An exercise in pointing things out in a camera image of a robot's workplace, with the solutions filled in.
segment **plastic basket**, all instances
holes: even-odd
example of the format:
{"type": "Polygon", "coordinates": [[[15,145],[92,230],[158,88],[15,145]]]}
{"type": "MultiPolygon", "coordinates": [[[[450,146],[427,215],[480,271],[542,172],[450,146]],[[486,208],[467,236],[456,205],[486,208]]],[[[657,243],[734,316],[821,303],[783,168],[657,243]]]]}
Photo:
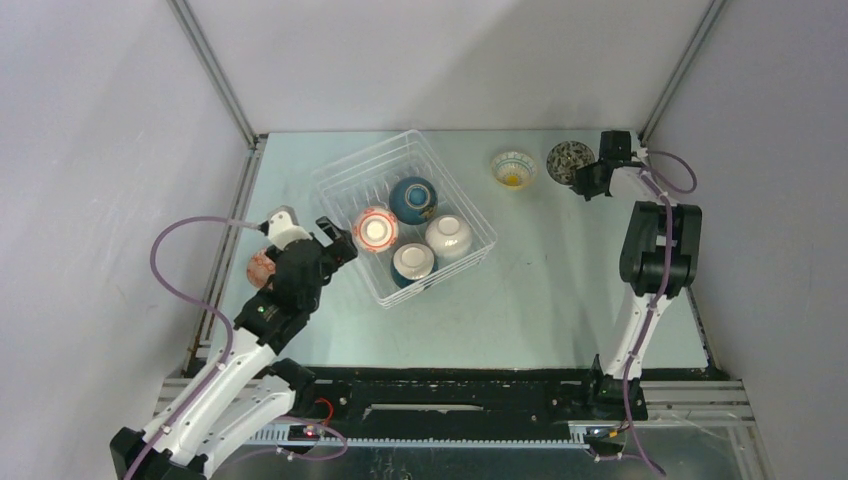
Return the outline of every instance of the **plastic basket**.
{"type": "Polygon", "coordinates": [[[401,224],[396,247],[386,252],[360,252],[353,263],[377,303],[385,308],[477,265],[497,240],[492,226],[462,192],[421,132],[410,130],[402,133],[318,169],[313,175],[327,216],[345,229],[351,229],[356,217],[368,206],[388,208],[392,187],[411,175],[424,177],[433,183],[439,199],[437,217],[459,215],[471,226],[474,240],[468,254],[446,264],[440,259],[437,271],[405,288],[398,287],[391,279],[392,255],[397,247],[406,243],[426,244],[426,224],[401,224]]]}

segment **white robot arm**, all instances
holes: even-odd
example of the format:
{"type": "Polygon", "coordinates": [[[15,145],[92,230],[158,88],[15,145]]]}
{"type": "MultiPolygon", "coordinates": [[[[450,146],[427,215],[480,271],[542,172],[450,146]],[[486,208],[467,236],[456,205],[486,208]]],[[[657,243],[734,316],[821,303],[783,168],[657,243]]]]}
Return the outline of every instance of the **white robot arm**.
{"type": "Polygon", "coordinates": [[[266,250],[276,263],[269,284],[236,317],[229,352],[222,348],[211,356],[144,430],[123,428],[112,439],[118,478],[208,478],[263,425],[303,403],[314,375],[290,359],[274,359],[318,309],[321,288],[357,256],[349,232],[326,217],[316,223],[332,240],[329,246],[300,227],[289,207],[272,212],[259,226],[273,245],[266,250]],[[266,368],[270,373],[255,395],[232,404],[245,384],[266,368]]]}
{"type": "Polygon", "coordinates": [[[625,292],[614,333],[584,382],[586,403],[599,418],[619,417],[625,399],[638,399],[642,359],[658,320],[697,271],[701,209],[663,191],[642,163],[645,153],[631,151],[629,132],[603,132],[598,161],[577,169],[570,184],[586,200],[601,194],[636,200],[619,260],[625,292]]]}

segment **bowl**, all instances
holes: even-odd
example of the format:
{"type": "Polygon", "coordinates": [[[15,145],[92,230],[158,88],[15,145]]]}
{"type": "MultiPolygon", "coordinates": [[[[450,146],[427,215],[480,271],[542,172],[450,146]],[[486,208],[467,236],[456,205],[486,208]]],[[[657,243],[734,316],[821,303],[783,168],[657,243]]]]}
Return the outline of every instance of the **bowl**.
{"type": "Polygon", "coordinates": [[[433,251],[420,243],[403,245],[392,257],[392,280],[400,288],[412,285],[437,269],[433,251]]]}
{"type": "Polygon", "coordinates": [[[536,179],[536,162],[521,152],[504,152],[492,159],[492,175],[504,187],[521,190],[536,179]]]}
{"type": "Polygon", "coordinates": [[[464,257],[471,250],[471,225],[457,215],[442,215],[427,225],[424,234],[427,245],[437,257],[454,261],[464,257]]]}
{"type": "Polygon", "coordinates": [[[383,207],[371,206],[356,217],[351,228],[356,245],[371,253],[385,252],[397,241],[397,217],[383,207]]]}
{"type": "Polygon", "coordinates": [[[438,203],[436,188],[421,177],[406,177],[389,193],[389,208],[407,225],[426,223],[435,215],[438,203]]]}
{"type": "Polygon", "coordinates": [[[592,149],[584,143],[569,140],[551,150],[545,166],[554,181],[570,186],[574,184],[574,172],[590,163],[595,163],[592,149]]]}

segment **table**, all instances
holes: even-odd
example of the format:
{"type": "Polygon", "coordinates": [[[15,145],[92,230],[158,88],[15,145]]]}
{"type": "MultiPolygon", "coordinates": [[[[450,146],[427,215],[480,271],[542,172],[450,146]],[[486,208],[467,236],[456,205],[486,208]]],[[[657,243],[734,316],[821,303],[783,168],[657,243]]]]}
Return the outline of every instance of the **table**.
{"type": "MultiPolygon", "coordinates": [[[[267,140],[246,219],[262,221],[282,204],[318,233],[312,172],[397,132],[274,133],[267,140]]],[[[356,269],[324,289],[321,308],[281,357],[303,365],[391,368],[586,368],[609,338],[624,284],[618,257],[633,201],[585,202],[544,168],[557,143],[577,140],[597,152],[600,131],[438,131],[425,136],[448,171],[492,224],[498,241],[479,266],[385,310],[356,269]],[[536,159],[536,182],[500,187],[490,160],[505,150],[536,159]]],[[[323,234],[319,238],[326,242],[323,234]]],[[[234,318],[255,289],[244,274],[267,239],[243,233],[221,307],[234,318]]],[[[223,342],[213,332],[212,348],[223,342]]],[[[692,303],[676,300],[657,325],[645,368],[704,368],[707,357],[692,303]]]]}

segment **purple cable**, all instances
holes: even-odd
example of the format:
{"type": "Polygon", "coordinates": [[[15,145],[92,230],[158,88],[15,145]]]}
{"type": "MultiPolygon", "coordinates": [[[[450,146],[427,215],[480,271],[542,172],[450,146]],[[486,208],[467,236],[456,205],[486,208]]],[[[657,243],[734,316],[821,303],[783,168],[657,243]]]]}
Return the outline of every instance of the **purple cable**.
{"type": "Polygon", "coordinates": [[[662,150],[648,150],[648,155],[661,155],[664,157],[672,158],[676,160],[677,163],[683,165],[683,168],[685,168],[686,171],[689,172],[689,175],[692,177],[692,186],[684,190],[668,181],[668,179],[663,174],[654,170],[653,166],[646,165],[645,170],[651,172],[651,178],[654,179],[654,182],[657,182],[657,180],[659,179],[659,181],[663,182],[664,184],[666,184],[666,186],[668,186],[669,190],[675,193],[682,193],[684,195],[687,193],[692,193],[695,191],[696,188],[698,188],[698,176],[695,175],[695,170],[692,169],[692,167],[686,162],[686,160],[683,160],[682,158],[678,157],[673,153],[664,152],[662,150]]]}
{"type": "Polygon", "coordinates": [[[260,449],[260,450],[254,450],[252,452],[246,453],[246,454],[236,458],[235,460],[233,460],[231,462],[227,462],[227,463],[221,465],[220,469],[232,467],[233,465],[237,465],[237,464],[239,464],[239,463],[241,463],[245,460],[251,459],[253,457],[258,457],[258,456],[261,456],[261,455],[268,455],[270,453],[279,455],[280,452],[277,451],[278,448],[280,450],[282,450],[283,452],[285,452],[286,456],[291,455],[294,458],[299,458],[301,460],[306,460],[306,461],[309,461],[309,462],[323,462],[325,460],[332,460],[334,458],[341,457],[342,455],[344,455],[347,452],[347,449],[348,449],[347,438],[345,438],[344,435],[342,435],[338,430],[336,430],[334,428],[330,428],[327,425],[322,425],[320,423],[313,423],[313,422],[310,422],[308,420],[304,420],[302,418],[297,418],[297,417],[282,416],[282,417],[278,417],[278,420],[287,420],[289,422],[296,423],[296,424],[299,424],[299,425],[306,425],[306,426],[311,426],[311,427],[314,427],[314,428],[317,428],[317,429],[326,430],[326,431],[330,432],[331,434],[333,434],[334,437],[336,437],[336,438],[338,438],[339,440],[342,441],[342,448],[339,449],[336,452],[329,454],[329,455],[323,455],[323,456],[318,456],[318,457],[310,457],[310,456],[307,456],[307,455],[301,455],[299,453],[290,452],[286,449],[283,449],[282,447],[263,448],[263,449],[260,449]]]}
{"type": "MultiPolygon", "coordinates": [[[[213,217],[213,216],[190,217],[190,218],[186,218],[186,219],[180,220],[178,222],[172,223],[165,230],[162,230],[162,233],[160,233],[159,236],[156,237],[156,240],[153,242],[153,247],[151,247],[151,249],[150,249],[150,271],[153,272],[153,276],[156,277],[156,280],[158,280],[159,283],[161,283],[162,286],[165,287],[166,290],[168,290],[169,292],[174,294],[176,297],[178,297],[182,300],[185,300],[186,302],[188,302],[192,305],[197,305],[198,307],[208,311],[209,313],[211,313],[212,315],[217,317],[221,321],[221,323],[224,324],[224,327],[227,330],[227,343],[224,346],[224,352],[222,353],[221,358],[218,360],[219,363],[224,364],[224,363],[227,362],[227,359],[230,356],[230,351],[232,350],[232,347],[233,347],[233,324],[232,324],[232,322],[223,313],[221,313],[220,310],[218,310],[214,306],[209,305],[208,303],[204,302],[203,300],[194,298],[190,295],[187,295],[187,294],[177,290],[173,285],[171,285],[170,283],[168,283],[167,280],[165,280],[165,277],[163,277],[162,274],[159,272],[159,267],[156,266],[156,254],[159,251],[159,245],[162,243],[162,240],[164,240],[165,237],[169,233],[173,232],[177,228],[179,228],[183,225],[187,225],[189,223],[195,223],[195,222],[218,222],[218,223],[224,223],[224,224],[227,224],[227,225],[231,225],[231,226],[234,226],[234,227],[251,228],[251,229],[254,229],[254,230],[258,229],[258,225],[253,224],[253,223],[243,222],[241,220],[233,220],[233,219],[224,218],[224,217],[213,217]]],[[[156,442],[158,442],[159,439],[162,438],[162,435],[164,433],[162,429],[164,427],[171,427],[174,423],[176,423],[176,421],[177,421],[177,419],[179,419],[180,415],[182,415],[186,411],[186,409],[188,409],[188,407],[190,407],[191,404],[194,403],[194,401],[197,399],[197,397],[203,392],[203,390],[206,389],[206,387],[209,385],[209,383],[212,382],[212,380],[215,378],[215,375],[217,375],[219,371],[220,370],[218,370],[217,368],[211,369],[209,371],[209,373],[207,373],[206,376],[203,377],[203,379],[200,381],[200,383],[198,383],[197,388],[195,388],[191,393],[188,394],[185,401],[183,403],[181,403],[176,409],[174,409],[174,412],[168,417],[167,420],[165,420],[165,423],[163,423],[156,430],[156,433],[153,434],[153,437],[150,438],[150,441],[147,442],[147,444],[141,449],[141,452],[139,452],[138,456],[135,457],[135,460],[130,465],[130,467],[127,469],[127,473],[124,475],[124,480],[131,480],[132,479],[133,475],[135,475],[135,472],[138,470],[138,467],[141,466],[141,463],[144,461],[144,458],[147,456],[148,453],[150,453],[150,450],[153,449],[153,445],[155,445],[156,442]]]]}
{"type": "Polygon", "coordinates": [[[636,444],[636,449],[639,450],[639,455],[645,462],[645,465],[647,465],[657,476],[665,477],[665,470],[648,457],[648,454],[645,453],[645,449],[642,448],[642,442],[639,441],[639,435],[636,433],[636,426],[633,424],[633,412],[630,409],[630,383],[627,381],[630,376],[630,367],[633,365],[633,360],[636,358],[634,352],[639,352],[642,349],[642,344],[645,343],[645,338],[648,336],[648,331],[651,328],[651,322],[654,319],[654,310],[657,308],[657,303],[659,302],[660,297],[663,293],[665,293],[665,289],[668,287],[668,277],[671,273],[672,244],[674,241],[672,237],[672,226],[674,224],[672,223],[671,202],[654,182],[648,181],[644,176],[642,176],[642,181],[645,182],[645,185],[647,185],[648,188],[650,188],[651,191],[659,197],[663,204],[665,204],[665,258],[663,262],[663,275],[660,280],[660,288],[648,304],[648,314],[645,316],[645,323],[642,325],[642,330],[639,331],[639,336],[636,338],[636,343],[633,345],[633,350],[631,350],[627,363],[624,366],[622,388],[624,389],[624,412],[627,417],[627,423],[630,425],[630,431],[633,433],[633,441],[636,444]]]}

